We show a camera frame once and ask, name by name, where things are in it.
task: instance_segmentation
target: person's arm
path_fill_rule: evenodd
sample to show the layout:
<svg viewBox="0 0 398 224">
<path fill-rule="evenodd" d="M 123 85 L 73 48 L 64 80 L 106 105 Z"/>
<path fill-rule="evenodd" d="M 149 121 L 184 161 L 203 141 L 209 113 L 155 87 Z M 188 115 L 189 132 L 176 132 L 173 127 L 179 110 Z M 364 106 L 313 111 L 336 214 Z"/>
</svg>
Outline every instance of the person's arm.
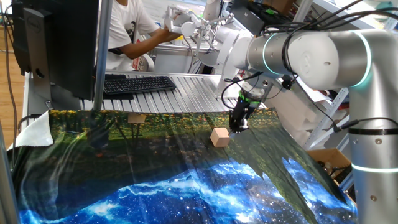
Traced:
<svg viewBox="0 0 398 224">
<path fill-rule="evenodd" d="M 156 46 L 161 43 L 168 41 L 170 38 L 170 32 L 168 30 L 159 30 L 150 38 L 145 41 L 133 44 L 127 44 L 123 47 L 120 47 L 120 50 L 127 56 L 129 59 L 134 60 L 141 55 L 146 54 L 148 51 L 153 50 Z"/>
<path fill-rule="evenodd" d="M 155 36 L 156 34 L 158 34 L 159 32 L 162 32 L 162 29 L 161 29 L 161 28 L 157 29 L 155 32 L 151 32 L 149 35 L 150 35 L 151 37 L 153 37 L 153 36 Z M 172 41 L 172 40 L 175 40 L 175 39 L 179 38 L 180 36 L 181 36 L 181 34 L 176 34 L 176 33 L 169 32 L 169 35 L 166 37 L 166 39 L 165 39 L 164 42 L 170 42 L 170 41 Z"/>
</svg>

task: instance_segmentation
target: cardboard box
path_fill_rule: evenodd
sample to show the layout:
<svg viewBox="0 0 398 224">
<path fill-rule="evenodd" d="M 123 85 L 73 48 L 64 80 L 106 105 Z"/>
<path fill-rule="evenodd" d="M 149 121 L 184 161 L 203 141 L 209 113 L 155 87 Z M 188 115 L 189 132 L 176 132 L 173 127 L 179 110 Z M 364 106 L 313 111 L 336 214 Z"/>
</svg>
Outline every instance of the cardboard box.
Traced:
<svg viewBox="0 0 398 224">
<path fill-rule="evenodd" d="M 333 167 L 348 167 L 351 165 L 351 161 L 347 159 L 347 157 L 344 156 L 343 153 L 341 153 L 338 149 L 320 149 L 307 152 L 315 161 L 322 161 L 324 163 L 330 162 Z M 348 194 L 346 195 L 356 204 L 356 202 Z"/>
<path fill-rule="evenodd" d="M 296 0 L 263 0 L 262 3 L 267 6 L 272 6 L 283 15 L 287 15 Z"/>
</svg>

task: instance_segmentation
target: wooden cube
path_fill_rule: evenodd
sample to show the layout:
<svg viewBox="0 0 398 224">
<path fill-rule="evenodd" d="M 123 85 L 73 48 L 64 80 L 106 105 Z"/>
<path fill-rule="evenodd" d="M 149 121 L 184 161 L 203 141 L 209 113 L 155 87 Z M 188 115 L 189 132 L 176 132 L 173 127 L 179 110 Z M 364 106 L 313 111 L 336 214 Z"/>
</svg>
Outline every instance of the wooden cube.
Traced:
<svg viewBox="0 0 398 224">
<path fill-rule="evenodd" d="M 229 133 L 226 128 L 215 128 L 210 137 L 214 147 L 227 147 L 229 140 Z"/>
</svg>

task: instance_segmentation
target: metal pole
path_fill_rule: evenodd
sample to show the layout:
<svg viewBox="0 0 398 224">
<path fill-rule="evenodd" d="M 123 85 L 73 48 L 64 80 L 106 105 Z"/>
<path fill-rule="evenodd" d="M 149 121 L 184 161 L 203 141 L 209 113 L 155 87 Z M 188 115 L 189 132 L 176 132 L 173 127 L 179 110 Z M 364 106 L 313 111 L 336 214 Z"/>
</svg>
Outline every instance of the metal pole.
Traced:
<svg viewBox="0 0 398 224">
<path fill-rule="evenodd" d="M 293 22 L 303 22 L 305 16 L 307 16 L 308 12 L 311 9 L 313 0 L 304 0 L 300 7 L 298 8 L 297 14 L 293 19 Z"/>
<path fill-rule="evenodd" d="M 7 224 L 19 224 L 19 212 L 15 190 L 12 184 L 10 167 L 8 165 L 6 145 L 1 129 L 0 122 L 0 203 L 2 212 L 0 212 L 0 220 L 6 220 Z"/>
<path fill-rule="evenodd" d="M 99 29 L 98 29 L 98 57 L 97 57 L 97 75 L 95 82 L 95 95 L 93 102 L 93 110 L 100 110 L 103 100 L 105 71 L 106 71 L 106 55 L 108 53 L 109 28 L 111 25 L 112 0 L 102 0 L 99 12 Z"/>
</svg>

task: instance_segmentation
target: computer keyboard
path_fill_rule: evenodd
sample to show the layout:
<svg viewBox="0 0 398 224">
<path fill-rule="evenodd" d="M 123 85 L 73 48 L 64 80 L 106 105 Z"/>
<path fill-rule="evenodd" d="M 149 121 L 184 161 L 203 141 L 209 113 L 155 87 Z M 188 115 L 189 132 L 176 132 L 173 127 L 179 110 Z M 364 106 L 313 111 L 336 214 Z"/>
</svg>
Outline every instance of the computer keyboard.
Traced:
<svg viewBox="0 0 398 224">
<path fill-rule="evenodd" d="M 123 93 L 147 93 L 159 90 L 173 90 L 175 84 L 169 77 L 143 77 L 105 80 L 104 92 L 108 95 Z"/>
</svg>

